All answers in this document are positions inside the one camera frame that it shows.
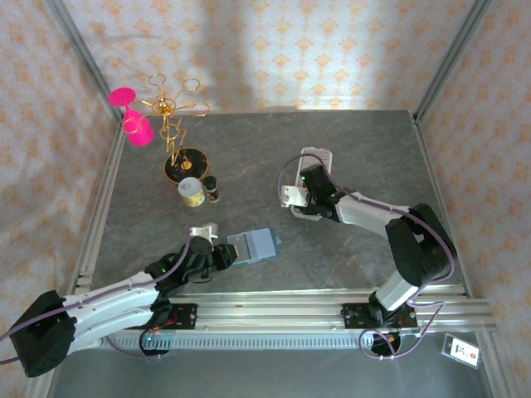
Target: black round base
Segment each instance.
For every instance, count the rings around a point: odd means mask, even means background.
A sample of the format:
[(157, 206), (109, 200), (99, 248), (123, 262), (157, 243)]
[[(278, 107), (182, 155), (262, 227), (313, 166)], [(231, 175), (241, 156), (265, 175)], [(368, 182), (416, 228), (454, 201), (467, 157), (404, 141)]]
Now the black round base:
[[(371, 347), (371, 351), (374, 352), (376, 355), (390, 357), (392, 355), (392, 352), (389, 349), (387, 343), (382, 340), (378, 335), (374, 335), (374, 337), (375, 341), (373, 343), (373, 346)], [(400, 338), (400, 333), (386, 333), (386, 337), (393, 337), (391, 345), (394, 348), (395, 352), (398, 352), (398, 349), (400, 348), (400, 344), (402, 342), (402, 339)]]
[[(169, 181), (178, 185), (184, 178), (195, 177), (202, 180), (207, 175), (210, 163), (205, 153), (195, 148), (184, 148), (176, 154), (177, 161), (173, 166), (171, 156), (164, 164), (164, 173)], [(183, 170), (183, 163), (187, 160), (192, 166), (188, 170)]]

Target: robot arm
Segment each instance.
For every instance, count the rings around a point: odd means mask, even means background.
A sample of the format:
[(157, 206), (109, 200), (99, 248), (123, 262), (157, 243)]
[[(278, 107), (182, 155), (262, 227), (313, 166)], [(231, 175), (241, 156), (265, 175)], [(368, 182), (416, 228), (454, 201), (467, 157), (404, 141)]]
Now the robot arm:
[(186, 246), (117, 284), (65, 297), (55, 290), (42, 294), (12, 326), (50, 311), (60, 311), (11, 336), (26, 375), (40, 376), (71, 353), (97, 347), (102, 337), (113, 332), (164, 325), (173, 306), (168, 298), (188, 282), (190, 274), (206, 275), (211, 269), (227, 269), (237, 257), (233, 245), (212, 243), (217, 238), (216, 224), (191, 228), (190, 236), (182, 263), (167, 278), (160, 277), (176, 265)]
[(379, 325), (391, 319), (414, 293), (448, 265), (445, 251), (435, 238), (404, 213), (427, 223), (445, 241), (454, 258), (456, 256), (449, 236), (426, 204), (394, 206), (357, 192), (351, 192), (353, 197), (347, 196), (329, 180), (321, 164), (300, 170), (297, 181), (303, 186), (282, 187), (283, 206), (293, 206), (295, 216), (310, 220), (320, 216), (360, 226), (389, 241), (397, 270), (369, 297), (371, 316)]

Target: patterned wallpaper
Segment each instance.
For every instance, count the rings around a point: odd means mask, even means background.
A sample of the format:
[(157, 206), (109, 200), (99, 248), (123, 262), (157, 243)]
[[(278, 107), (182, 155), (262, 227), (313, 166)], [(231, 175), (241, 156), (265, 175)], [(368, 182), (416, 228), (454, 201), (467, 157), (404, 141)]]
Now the patterned wallpaper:
[(494, 2), (423, 128), (474, 293), (531, 391), (531, 7)]
[[(0, 331), (65, 292), (115, 128), (41, 0), (0, 2)], [(9, 341), (0, 359), (14, 356)], [(18, 363), (0, 396), (19, 397)]]
[(473, 0), (66, 2), (112, 88), (197, 77), (229, 113), (415, 110)]

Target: gray floor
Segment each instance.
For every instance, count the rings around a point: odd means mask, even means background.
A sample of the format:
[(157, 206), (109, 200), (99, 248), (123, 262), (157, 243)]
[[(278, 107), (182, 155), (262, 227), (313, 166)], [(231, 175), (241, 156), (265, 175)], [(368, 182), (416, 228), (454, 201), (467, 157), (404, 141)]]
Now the gray floor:
[[(128, 144), (119, 166), (93, 289), (124, 279), (184, 243), (185, 225), (219, 225), (220, 236), (270, 226), (280, 257), (213, 275), (187, 292), (366, 288), (393, 272), (387, 242), (333, 221), (302, 221), (280, 207), (276, 178), (303, 147), (328, 148), (332, 174), (367, 197), (441, 215), (407, 112), (339, 111), (208, 115), (185, 120), (186, 145), (205, 151), (221, 201), (185, 207), (167, 181), (159, 138)], [(286, 174), (295, 180), (296, 164)], [(451, 280), (461, 283), (457, 270)], [(485, 369), (441, 355), (430, 335), (410, 356), (375, 362), (359, 351), (179, 352), (146, 363), (107, 350), (77, 352), (54, 378), (50, 397), (215, 396), (488, 397)]]
[[(302, 221), (279, 205), (282, 164), (306, 146), (327, 148), (332, 174), (346, 187), (397, 205), (431, 205), (436, 195), (406, 111), (228, 114), (186, 119), (186, 145), (200, 148), (218, 178), (221, 200), (184, 206), (163, 174), (168, 155), (160, 138), (145, 148), (124, 147), (93, 289), (110, 284), (178, 250), (185, 225), (219, 225), (220, 236), (272, 227), (281, 256), (213, 275), (187, 292), (366, 288), (394, 271), (388, 243), (355, 226)], [(293, 183), (296, 162), (286, 173)], [(460, 272), (452, 282), (460, 283)]]
[(68, 357), (49, 398), (490, 397), (485, 371), (443, 357), (442, 342), (429, 335), (393, 362), (358, 350), (313, 350), (183, 351), (147, 363), (89, 350)]

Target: jar lid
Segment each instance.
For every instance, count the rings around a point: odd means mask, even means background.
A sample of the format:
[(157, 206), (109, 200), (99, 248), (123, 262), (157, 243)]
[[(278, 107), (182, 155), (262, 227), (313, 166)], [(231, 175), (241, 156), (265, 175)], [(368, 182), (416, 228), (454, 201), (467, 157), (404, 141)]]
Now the jar lid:
[(195, 197), (201, 191), (201, 182), (195, 177), (183, 179), (178, 186), (178, 192), (182, 197)]
[(206, 176), (202, 180), (202, 183), (206, 189), (214, 189), (216, 187), (217, 180), (214, 176)]

